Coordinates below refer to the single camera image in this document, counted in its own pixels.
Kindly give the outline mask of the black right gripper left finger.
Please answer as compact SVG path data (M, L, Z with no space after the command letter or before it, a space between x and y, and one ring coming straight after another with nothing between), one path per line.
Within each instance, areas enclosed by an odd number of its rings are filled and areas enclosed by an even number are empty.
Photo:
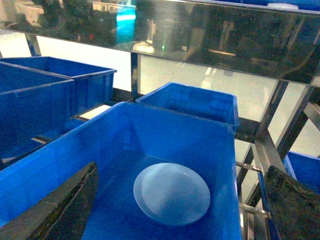
M99 173L92 161L0 229L2 240L80 240L93 209Z

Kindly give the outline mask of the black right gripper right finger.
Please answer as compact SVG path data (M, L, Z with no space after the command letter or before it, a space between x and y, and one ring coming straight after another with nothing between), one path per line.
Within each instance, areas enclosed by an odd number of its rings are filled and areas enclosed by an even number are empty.
M272 219L282 240L320 238L320 195L270 166L264 186Z

